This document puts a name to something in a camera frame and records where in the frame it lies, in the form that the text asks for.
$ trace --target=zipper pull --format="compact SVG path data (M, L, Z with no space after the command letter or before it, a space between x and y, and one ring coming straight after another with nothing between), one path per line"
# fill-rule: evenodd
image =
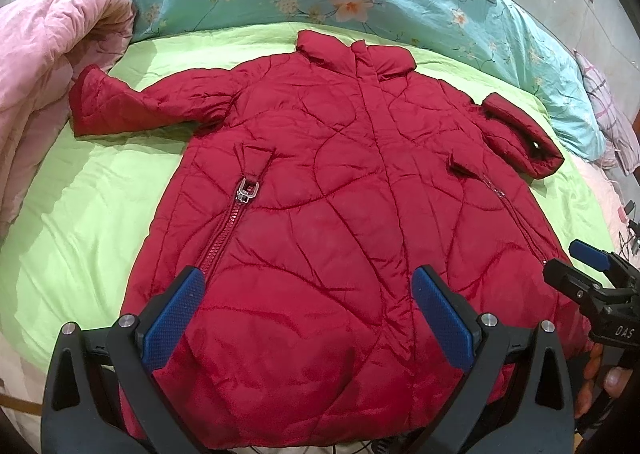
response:
M492 180L490 180L485 174L482 174L482 177L484 178L484 184L491 188L491 190L494 191L499 198L504 197L504 192L497 186L495 186Z
M236 200L240 203L248 203L258 195L259 187L260 184L258 182L255 182L254 185L246 186L246 178L242 178L238 192L236 192Z

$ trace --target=zipper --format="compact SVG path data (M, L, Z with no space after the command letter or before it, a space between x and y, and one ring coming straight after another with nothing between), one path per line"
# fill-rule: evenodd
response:
M204 274L204 278L209 278L213 273L215 267L222 255L222 251L225 249L231 234L238 223L240 216L244 212L244 209L258 195L258 188L260 184L258 182L249 184L246 178L242 178L238 189L236 190L236 197L231 205L231 210L226 218L225 224L217 235L213 237L209 245L206 247L206 253L202 260L200 260L200 270Z
M490 180L485 174L482 174L482 182L486 186L491 188L491 190L494 191L494 193L500 198L500 200L502 201L502 204L507 209L507 212L509 212L509 215L514 220L514 222L516 223L518 228L520 228L522 236L524 237L524 240L527 241L527 244L529 244L529 249L531 250L533 255L535 255L536 258L542 264L546 264L545 254L538 247L538 245L535 243L535 241L531 238L531 236L529 234L529 231L526 230L526 228L522 224L522 220L520 218L520 214L518 213L518 211L515 208L513 208L513 205L511 204L511 202L510 202L509 198L506 196L506 194L502 190L500 190L494 184L494 182L492 182L492 180Z

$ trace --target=pillow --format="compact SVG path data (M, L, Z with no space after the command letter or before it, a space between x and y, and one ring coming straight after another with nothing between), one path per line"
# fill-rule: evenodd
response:
M512 0L133 0L134 42L297 21L429 49L538 97L562 144L593 161L605 138L574 56Z
M593 161L598 167L608 170L619 166L618 157L616 156L616 148L609 139L604 141L604 154L601 158Z
M631 126L631 122L616 107L604 74L599 72L580 53L577 51L574 51L574 53L598 126L612 144L625 176L629 176L640 166L638 137ZM605 168L609 167L606 162L610 162L610 158L607 160L607 154L610 153L605 153L602 158L605 162L601 163Z

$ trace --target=jacket sleeve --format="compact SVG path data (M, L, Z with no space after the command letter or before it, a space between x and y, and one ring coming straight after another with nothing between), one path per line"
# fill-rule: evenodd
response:
M480 114L484 140L517 172L542 179L564 163L561 151L542 127L496 92L482 102Z
M240 89L232 71L189 69L138 92L92 65L71 88L69 105L76 135L118 134L182 121L215 123Z

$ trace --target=pink comforter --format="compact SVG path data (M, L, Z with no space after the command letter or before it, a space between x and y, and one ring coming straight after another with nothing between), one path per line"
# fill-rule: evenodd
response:
M584 179L584 182L589 185L589 188L593 191L600 208L602 209L602 215L609 229L611 240L616 253L623 257L628 257L628 261L640 268L640 255L632 255L630 252L631 246L628 244L623 250L621 244L626 242L631 237L630 230L627 228L628 218L625 215L625 209L620 202L620 197L613 188L613 183L605 176L600 167L594 163L588 163L578 156L571 154L571 158L574 161L575 167L580 172L580 176Z
M69 113L89 64L111 68L129 44L131 0L17 0L0 9L0 239Z

